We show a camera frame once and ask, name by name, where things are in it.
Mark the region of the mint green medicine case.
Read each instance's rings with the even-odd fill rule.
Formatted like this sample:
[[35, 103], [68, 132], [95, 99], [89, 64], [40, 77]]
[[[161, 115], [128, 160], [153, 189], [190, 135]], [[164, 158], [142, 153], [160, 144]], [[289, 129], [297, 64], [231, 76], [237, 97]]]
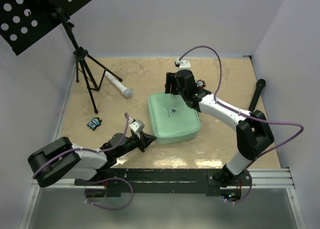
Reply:
[[193, 140], [201, 128], [199, 113], [179, 95], [154, 93], [148, 98], [151, 129], [159, 145]]

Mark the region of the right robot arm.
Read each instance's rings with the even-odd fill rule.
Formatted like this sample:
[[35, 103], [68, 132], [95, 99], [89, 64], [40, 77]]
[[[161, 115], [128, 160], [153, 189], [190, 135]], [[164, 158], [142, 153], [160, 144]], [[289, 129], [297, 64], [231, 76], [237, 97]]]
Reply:
[[237, 153], [214, 176], [223, 187], [235, 185], [241, 179], [240, 174], [275, 141], [262, 111], [242, 111], [229, 104], [223, 106], [210, 91], [197, 85], [188, 69], [166, 73], [164, 88], [166, 94], [179, 95], [189, 108], [235, 130]]

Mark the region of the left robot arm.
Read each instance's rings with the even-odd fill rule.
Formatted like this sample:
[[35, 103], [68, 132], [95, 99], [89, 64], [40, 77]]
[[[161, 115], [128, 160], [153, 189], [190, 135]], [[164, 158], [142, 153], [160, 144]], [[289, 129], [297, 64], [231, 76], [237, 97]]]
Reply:
[[144, 152], [156, 140], [145, 132], [132, 132], [130, 137], [116, 133], [100, 148], [75, 145], [63, 136], [32, 153], [27, 161], [32, 178], [41, 188], [49, 187], [62, 179], [77, 179], [99, 185], [104, 179], [103, 170], [117, 164], [117, 159], [139, 149]]

